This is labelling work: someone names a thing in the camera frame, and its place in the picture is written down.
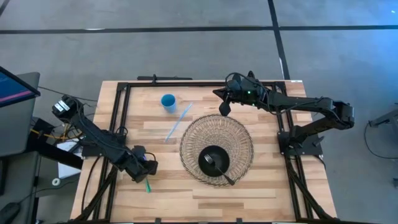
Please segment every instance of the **blue plastic cup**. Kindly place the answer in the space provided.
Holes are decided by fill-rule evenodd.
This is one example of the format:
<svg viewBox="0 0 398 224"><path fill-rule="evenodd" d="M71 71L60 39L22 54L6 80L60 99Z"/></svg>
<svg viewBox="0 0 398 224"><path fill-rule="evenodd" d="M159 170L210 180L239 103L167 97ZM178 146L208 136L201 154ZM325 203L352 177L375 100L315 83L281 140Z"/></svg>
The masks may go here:
<svg viewBox="0 0 398 224"><path fill-rule="evenodd" d="M168 113L174 113L175 109L177 108L177 104L175 103L175 97L172 94L166 94L162 96L160 102Z"/></svg>

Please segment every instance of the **black bowl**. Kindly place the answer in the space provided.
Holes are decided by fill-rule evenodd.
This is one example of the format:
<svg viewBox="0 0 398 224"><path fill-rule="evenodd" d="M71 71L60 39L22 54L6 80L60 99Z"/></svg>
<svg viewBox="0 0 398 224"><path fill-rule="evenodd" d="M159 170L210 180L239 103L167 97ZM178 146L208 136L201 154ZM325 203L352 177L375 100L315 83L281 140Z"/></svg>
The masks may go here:
<svg viewBox="0 0 398 224"><path fill-rule="evenodd" d="M209 164L206 161L206 154L213 158L215 164ZM215 167L215 165L225 173L229 167L229 155L222 147L207 146L200 152L198 162L199 167L204 174L210 177L219 177L223 174Z"/></svg>

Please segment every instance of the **concrete floor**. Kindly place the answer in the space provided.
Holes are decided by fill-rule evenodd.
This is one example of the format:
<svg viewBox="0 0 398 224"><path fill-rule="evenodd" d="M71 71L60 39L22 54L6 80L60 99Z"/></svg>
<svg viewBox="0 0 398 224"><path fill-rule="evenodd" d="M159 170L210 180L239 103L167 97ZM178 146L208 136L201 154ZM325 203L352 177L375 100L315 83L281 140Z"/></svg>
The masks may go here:
<svg viewBox="0 0 398 224"><path fill-rule="evenodd" d="M398 24L393 0L274 3L280 26ZM0 17L0 30L271 25L266 0L11 0ZM282 31L281 36L290 77L304 81L308 96L329 96L356 109L353 129L328 131L322 142L339 218L397 223L398 189L391 180L398 177L398 162L372 156L363 131L367 120L396 108L398 30ZM0 52L1 66L10 71L40 72L41 86L85 98L97 98L103 80L153 73L199 80L253 70L261 79L282 79L273 31L3 34ZM42 90L34 116L60 124L50 113L59 98ZM378 154L398 156L388 125L369 129L368 141ZM40 199L37 217L48 223L67 220L74 190Z"/></svg>

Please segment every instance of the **wooden tabletop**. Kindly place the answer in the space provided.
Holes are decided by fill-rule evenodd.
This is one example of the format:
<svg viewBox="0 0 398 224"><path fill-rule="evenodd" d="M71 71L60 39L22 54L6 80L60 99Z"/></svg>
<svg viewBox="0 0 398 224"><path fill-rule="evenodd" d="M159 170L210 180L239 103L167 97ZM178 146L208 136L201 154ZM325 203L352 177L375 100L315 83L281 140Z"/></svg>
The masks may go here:
<svg viewBox="0 0 398 224"><path fill-rule="evenodd" d="M103 82L99 94L94 122L102 129L109 128L116 85ZM305 96L302 82L286 81L289 96ZM249 131L254 144L254 160L249 172L231 187L210 187L192 178L180 161L182 135L188 125L208 114L219 114L221 100L212 93L215 87L134 87L131 90L126 127L127 146L143 145L153 152L159 162L155 176L149 176L151 193L146 193L144 182L133 182L125 173L118 174L114 197L112 222L234 222L243 218L247 222L295 220L290 198L284 158L279 154L276 133L277 118L252 106L231 105L230 117L241 122ZM171 93L177 99L175 114L167 114L160 104L163 94ZM117 121L120 121L121 108ZM164 139L182 111L193 106L169 141ZM312 121L310 113L292 111L294 123L304 125ZM95 158L86 158L76 192L70 218L81 213L81 200L86 180ZM302 156L309 191L327 213L336 216L325 169L313 156ZM97 163L88 185L87 206L98 188L102 159ZM302 195L297 189L302 216L305 209ZM101 205L104 217L106 200Z"/></svg>

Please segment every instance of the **wire basket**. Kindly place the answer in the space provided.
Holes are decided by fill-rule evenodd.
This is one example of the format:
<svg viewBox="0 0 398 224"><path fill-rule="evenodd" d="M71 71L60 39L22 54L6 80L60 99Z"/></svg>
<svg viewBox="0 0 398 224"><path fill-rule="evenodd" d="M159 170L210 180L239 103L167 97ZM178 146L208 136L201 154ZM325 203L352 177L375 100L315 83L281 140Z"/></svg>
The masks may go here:
<svg viewBox="0 0 398 224"><path fill-rule="evenodd" d="M210 177L200 169L199 154L208 146L222 147L228 153L230 162L225 174L235 182L251 167L253 143L246 128L235 119L218 114L203 116L187 128L180 145L182 164L193 178L212 186L229 186L223 176Z"/></svg>

